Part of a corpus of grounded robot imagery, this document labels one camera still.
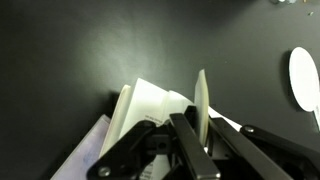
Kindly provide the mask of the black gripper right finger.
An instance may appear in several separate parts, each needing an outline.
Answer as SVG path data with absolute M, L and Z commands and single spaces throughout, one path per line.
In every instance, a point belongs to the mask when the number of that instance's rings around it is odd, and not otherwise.
M 196 180 L 320 180 L 319 152 L 253 125 L 211 118 L 206 145 L 191 165 Z

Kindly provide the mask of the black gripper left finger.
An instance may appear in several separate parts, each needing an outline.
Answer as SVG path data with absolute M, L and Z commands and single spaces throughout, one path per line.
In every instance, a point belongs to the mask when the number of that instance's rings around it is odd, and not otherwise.
M 169 157 L 162 180 L 219 180 L 221 173 L 204 151 L 188 119 L 174 113 L 157 127 L 142 120 L 134 125 L 87 171 L 88 180 L 140 180 L 157 155 Z

